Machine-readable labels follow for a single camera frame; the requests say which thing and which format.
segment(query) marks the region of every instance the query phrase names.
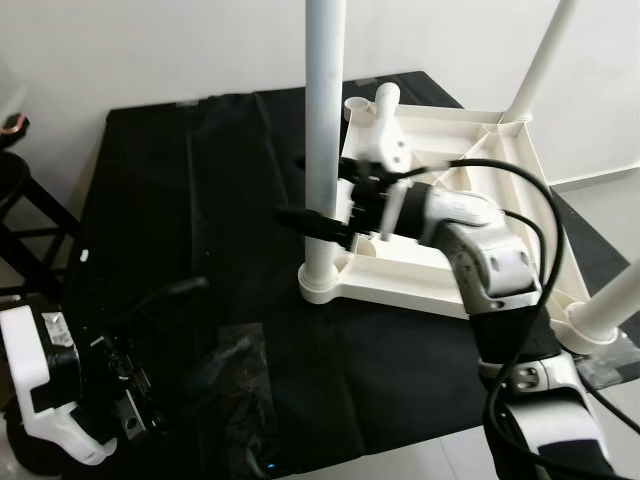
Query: white tube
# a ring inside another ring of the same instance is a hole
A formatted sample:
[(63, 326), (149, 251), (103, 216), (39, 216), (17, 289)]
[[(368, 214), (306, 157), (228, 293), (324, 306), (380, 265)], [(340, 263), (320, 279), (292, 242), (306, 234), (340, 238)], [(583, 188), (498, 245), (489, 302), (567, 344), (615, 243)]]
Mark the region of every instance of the white tube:
[(631, 264), (587, 303), (572, 310), (570, 318), (580, 333), (604, 341), (638, 310), (640, 260)]
[[(342, 63), (346, 0), (307, 0), (306, 3), (306, 207), (332, 217), (336, 210)], [(303, 288), (318, 290), (337, 275), (335, 246), (307, 238)]]
[(542, 79), (546, 74), (560, 41), (569, 25), (571, 15), (575, 11), (577, 0), (560, 0), (551, 23), (547, 28), (538, 51), (533, 57), (531, 66), (527, 71), (522, 85), (516, 94), (516, 98), (502, 117), (502, 123), (517, 120), (529, 120), (531, 117), (531, 104)]

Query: black wire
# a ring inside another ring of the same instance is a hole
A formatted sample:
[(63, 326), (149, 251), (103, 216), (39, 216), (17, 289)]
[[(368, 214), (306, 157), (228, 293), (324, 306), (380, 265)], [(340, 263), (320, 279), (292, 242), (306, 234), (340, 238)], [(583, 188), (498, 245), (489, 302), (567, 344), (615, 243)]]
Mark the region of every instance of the black wire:
[(514, 219), (518, 220), (519, 222), (522, 222), (525, 225), (527, 225), (538, 236), (538, 243), (540, 244), (540, 268), (539, 268), (540, 274), (539, 274), (539, 278), (540, 278), (540, 285), (542, 285), (544, 283), (545, 268), (546, 268), (546, 265), (547, 265), (547, 245), (546, 245), (546, 241), (545, 241), (545, 238), (544, 238), (544, 232), (530, 218), (523, 217), (519, 213), (512, 212), (510, 210), (503, 210), (503, 212), (507, 217), (514, 218)]
[(625, 423), (631, 430), (633, 430), (638, 435), (640, 435), (640, 425), (638, 425), (636, 422), (634, 422), (629, 417), (627, 417), (615, 405), (613, 405), (609, 400), (607, 400), (598, 390), (596, 390), (596, 387), (594, 387), (593, 384), (589, 382), (584, 377), (584, 375), (582, 375), (582, 372), (580, 372), (580, 370), (578, 370), (578, 376), (580, 377), (580, 381), (584, 385), (584, 388), (587, 390), (587, 392), (593, 395), (594, 398), (598, 400), (603, 407), (605, 407), (607, 410), (613, 413), (616, 417), (618, 417), (618, 419), (621, 422)]
[(525, 179), (527, 182), (529, 182), (530, 184), (532, 184), (541, 194), (542, 196), (545, 198), (545, 200), (547, 201), (547, 203), (549, 204), (549, 208), (551, 208), (551, 211), (553, 213), (553, 218), (555, 221), (555, 228), (556, 228), (556, 232), (557, 232), (557, 246), (556, 246), (556, 254), (555, 257), (553, 259), (553, 265), (551, 266), (551, 272), (549, 274), (549, 279), (547, 280), (546, 284), (544, 285), (544, 287), (542, 288), (542, 293), (540, 295), (540, 298), (538, 300), (538, 303), (536, 304), (536, 307), (534, 309), (533, 312), (533, 317), (532, 320), (529, 324), (529, 326), (526, 329), (525, 335), (520, 343), (520, 345), (518, 345), (518, 348), (516, 349), (513, 358), (505, 363), (502, 368), (500, 369), (500, 371), (498, 372), (498, 376), (495, 378), (493, 384), (491, 385), (491, 388), (489, 390), (489, 393), (487, 395), (487, 400), (485, 402), (485, 415), (487, 416), (488, 420), (489, 420), (489, 426), (495, 430), (495, 432), (498, 434), (498, 436), (500, 437), (500, 439), (507, 445), (509, 446), (512, 450), (517, 451), (521, 456), (528, 458), (529, 460), (531, 460), (533, 463), (540, 465), (546, 469), (552, 470), (552, 471), (556, 471), (556, 472), (561, 472), (561, 473), (565, 473), (569, 476), (572, 477), (576, 477), (579, 476), (580, 478), (592, 478), (592, 479), (605, 479), (605, 480), (611, 480), (611, 479), (615, 479), (615, 480), (621, 480), (623, 477), (618, 477), (615, 475), (607, 475), (607, 474), (600, 474), (600, 473), (593, 473), (593, 472), (588, 472), (586, 470), (581, 470), (578, 468), (574, 468), (574, 467), (569, 467), (563, 463), (558, 463), (555, 462), (553, 460), (549, 460), (547, 458), (541, 457), (540, 455), (537, 455), (533, 452), (531, 452), (530, 450), (522, 447), (520, 444), (514, 442), (501, 428), (500, 425), (498, 424), (498, 420), (496, 418), (496, 403), (497, 403), (497, 399), (498, 399), (498, 394), (502, 388), (502, 384), (505, 382), (505, 380), (509, 377), (509, 374), (511, 373), (511, 370), (513, 370), (513, 368), (515, 367), (515, 365), (518, 363), (518, 359), (527, 343), (527, 340), (531, 334), (532, 328), (536, 322), (536, 318), (538, 317), (538, 313), (540, 312), (540, 310), (542, 308), (544, 308), (544, 306), (547, 303), (547, 300), (549, 299), (549, 297), (551, 296), (551, 292), (553, 291), (553, 286), (556, 283), (556, 280), (558, 279), (558, 276), (560, 274), (560, 267), (562, 265), (562, 256), (564, 254), (564, 246), (565, 246), (565, 237), (564, 237), (564, 229), (562, 228), (562, 219), (560, 218), (560, 211), (558, 210), (558, 207), (556, 206), (553, 197), (551, 196), (550, 191), (548, 190), (547, 186), (544, 185), (540, 180), (538, 180), (535, 176), (533, 176), (531, 173), (527, 172), (526, 170), (517, 167), (516, 165), (512, 165), (510, 163), (506, 163), (506, 162), (500, 162), (498, 160), (489, 160), (489, 159), (465, 159), (465, 160), (454, 160), (449, 162), (449, 165), (453, 168), (455, 167), (490, 167), (490, 168), (497, 168), (499, 170), (505, 170), (507, 172), (511, 172), (514, 173), (520, 177), (522, 177), (523, 179)]

